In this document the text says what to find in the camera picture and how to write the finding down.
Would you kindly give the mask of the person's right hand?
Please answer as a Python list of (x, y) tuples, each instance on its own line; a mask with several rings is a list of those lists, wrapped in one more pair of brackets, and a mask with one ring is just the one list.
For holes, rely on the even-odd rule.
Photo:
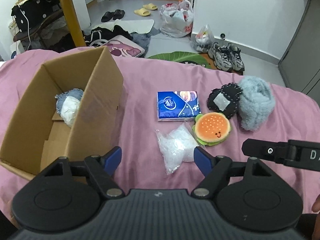
[(312, 205), (312, 212), (317, 213), (320, 211), (320, 194), (316, 198), (314, 204)]

